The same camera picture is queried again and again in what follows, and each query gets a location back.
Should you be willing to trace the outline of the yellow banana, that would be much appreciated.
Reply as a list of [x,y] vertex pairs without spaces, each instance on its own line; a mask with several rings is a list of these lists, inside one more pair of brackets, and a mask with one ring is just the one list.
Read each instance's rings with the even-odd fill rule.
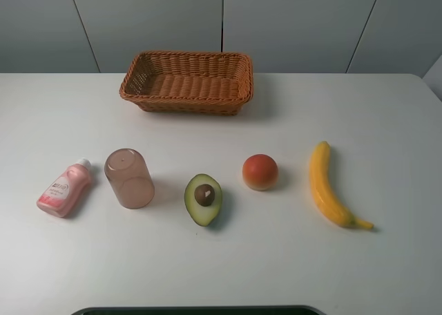
[[309,160],[309,183],[312,197],[318,210],[332,223],[343,228],[372,230],[374,225],[355,216],[342,204],[329,182],[328,170],[331,146],[319,142]]

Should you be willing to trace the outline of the brown wicker basket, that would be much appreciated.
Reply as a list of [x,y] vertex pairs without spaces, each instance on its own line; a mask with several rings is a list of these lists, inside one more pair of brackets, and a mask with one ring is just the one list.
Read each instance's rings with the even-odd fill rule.
[[253,64],[238,52],[144,51],[119,95],[146,112],[237,115],[253,98]]

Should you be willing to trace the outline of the red orange tomato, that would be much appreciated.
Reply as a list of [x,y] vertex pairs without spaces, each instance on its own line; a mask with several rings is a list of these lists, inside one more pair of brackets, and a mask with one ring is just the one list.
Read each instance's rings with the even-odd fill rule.
[[242,166],[244,183],[255,191],[266,191],[278,181],[278,165],[276,161],[265,154],[255,154],[248,157]]

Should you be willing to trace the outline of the halved avocado with pit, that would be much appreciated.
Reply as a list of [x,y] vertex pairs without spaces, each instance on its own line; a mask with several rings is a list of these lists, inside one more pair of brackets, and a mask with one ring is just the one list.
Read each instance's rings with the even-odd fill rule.
[[206,227],[220,212],[222,188],[210,175],[197,174],[185,188],[184,203],[193,221],[197,225]]

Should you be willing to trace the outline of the translucent pink plastic cup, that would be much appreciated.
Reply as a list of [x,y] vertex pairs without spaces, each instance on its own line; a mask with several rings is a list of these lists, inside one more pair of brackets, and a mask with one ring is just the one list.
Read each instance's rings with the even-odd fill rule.
[[155,195],[155,187],[142,155],[134,149],[111,153],[104,172],[118,202],[127,209],[145,207]]

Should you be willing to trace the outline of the pink detergent bottle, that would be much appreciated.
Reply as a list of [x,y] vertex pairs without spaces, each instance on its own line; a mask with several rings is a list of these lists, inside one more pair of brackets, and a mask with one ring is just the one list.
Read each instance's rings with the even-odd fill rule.
[[37,207],[50,215],[64,218],[79,202],[92,183],[91,163],[86,158],[70,165],[37,200]]

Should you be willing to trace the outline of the black tray edge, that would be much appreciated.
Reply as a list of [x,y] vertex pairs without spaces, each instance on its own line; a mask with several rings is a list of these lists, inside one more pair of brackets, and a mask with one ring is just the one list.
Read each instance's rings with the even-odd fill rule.
[[152,314],[152,315],[279,315],[279,314],[324,314],[305,305],[274,306],[182,306],[182,307],[89,307],[73,314]]

